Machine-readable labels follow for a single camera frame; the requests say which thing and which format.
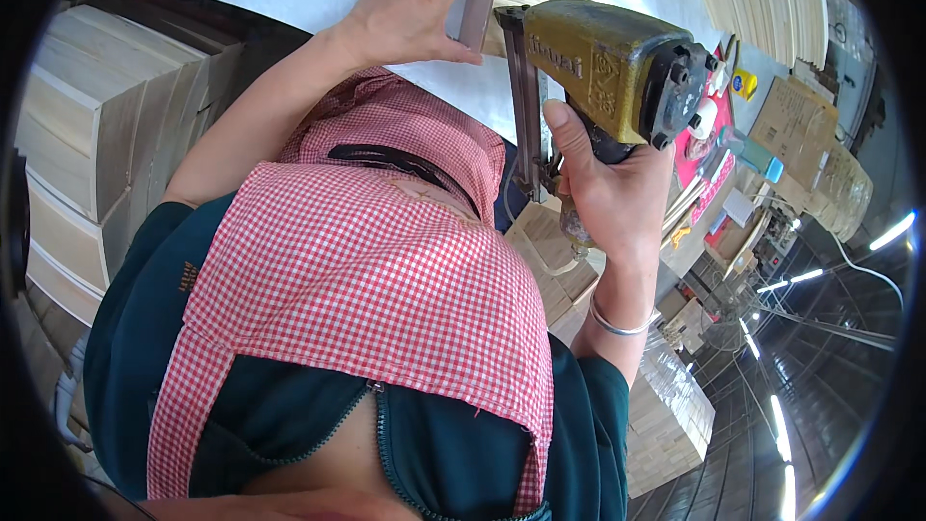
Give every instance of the nail gun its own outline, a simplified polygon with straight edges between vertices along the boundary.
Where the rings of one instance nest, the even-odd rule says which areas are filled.
[[[637,145],[663,150],[687,125],[718,60],[691,33],[645,14],[589,0],[549,0],[494,9],[504,31],[515,106],[514,179],[528,199],[556,194],[561,155],[542,152],[538,70],[566,90],[595,156],[608,165]],[[559,226],[577,254],[594,247],[572,199]]]

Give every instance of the forearm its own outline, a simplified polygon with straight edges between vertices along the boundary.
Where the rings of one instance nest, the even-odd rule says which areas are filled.
[[[359,70],[340,43],[337,29],[322,31],[261,75],[183,159],[162,202],[199,206],[274,161],[325,93]]]
[[[655,298],[658,251],[652,260],[643,265],[608,260],[596,287],[594,304],[612,326],[635,329],[649,319]],[[636,377],[645,342],[645,331],[635,336],[612,334],[598,325],[590,311],[572,342],[572,352],[577,358],[599,356],[617,366],[630,387]]]

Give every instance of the yellow container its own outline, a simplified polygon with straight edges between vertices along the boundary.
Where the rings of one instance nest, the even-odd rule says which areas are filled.
[[[736,69],[734,71],[734,78],[730,81],[730,90],[733,93],[736,93],[748,102],[756,95],[757,88],[758,78],[756,78],[756,75],[744,71],[743,69]]]

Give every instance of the blue bottle cap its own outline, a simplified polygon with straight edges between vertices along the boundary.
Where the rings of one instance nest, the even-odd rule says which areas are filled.
[[[778,183],[781,174],[784,172],[784,164],[777,157],[772,157],[769,166],[765,170],[765,179],[771,183]]]

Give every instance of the apron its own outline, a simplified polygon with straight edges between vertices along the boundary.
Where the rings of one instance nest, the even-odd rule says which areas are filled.
[[[364,144],[413,153],[462,191],[329,157]],[[158,394],[148,498],[187,496],[209,412],[234,357],[247,354],[518,423],[532,443],[514,515],[539,507],[552,365],[537,285],[492,228],[503,166],[497,134],[382,69],[319,101],[281,163],[248,176],[213,238]]]

